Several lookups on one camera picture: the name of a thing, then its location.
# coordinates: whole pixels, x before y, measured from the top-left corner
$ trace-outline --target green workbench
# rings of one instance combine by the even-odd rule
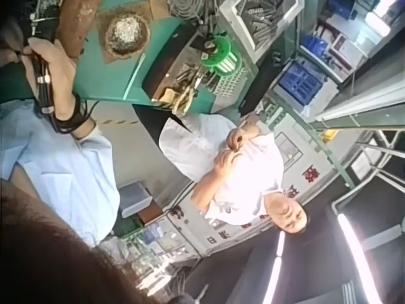
[[[100,10],[117,5],[133,3],[131,0],[104,0]],[[138,58],[118,60],[106,65],[103,60],[99,36],[95,26],[87,36],[84,53],[80,57],[75,79],[75,90],[85,99],[116,101],[138,105],[153,105],[141,88],[141,83],[153,61],[180,24],[176,18],[153,21],[151,40],[145,50],[145,60],[134,80],[127,100],[123,101],[125,88],[137,64]],[[22,64],[10,64],[0,71],[0,101],[31,98]],[[190,112],[210,113],[215,96],[203,86],[199,88],[198,97],[193,101]]]

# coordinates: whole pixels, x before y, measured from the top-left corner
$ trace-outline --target light blue shirt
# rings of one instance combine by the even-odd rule
[[[1,178],[8,180],[15,164],[21,165],[41,200],[87,244],[99,244],[120,204],[111,143],[98,127],[80,141],[56,133],[34,114],[32,101],[0,109]]]

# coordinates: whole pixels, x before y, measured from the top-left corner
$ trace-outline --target green spool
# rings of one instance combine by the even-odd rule
[[[213,44],[216,46],[216,52],[201,60],[202,65],[211,68],[221,77],[229,77],[237,73],[242,67],[242,58],[229,39],[216,36]]]

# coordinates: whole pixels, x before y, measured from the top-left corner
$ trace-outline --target gray wire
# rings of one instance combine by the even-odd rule
[[[171,14],[186,20],[200,19],[204,8],[204,0],[168,0],[168,4]]]

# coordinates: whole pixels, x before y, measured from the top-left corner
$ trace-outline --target electrical wire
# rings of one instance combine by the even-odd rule
[[[176,17],[201,20],[204,0],[168,0],[170,13]]]

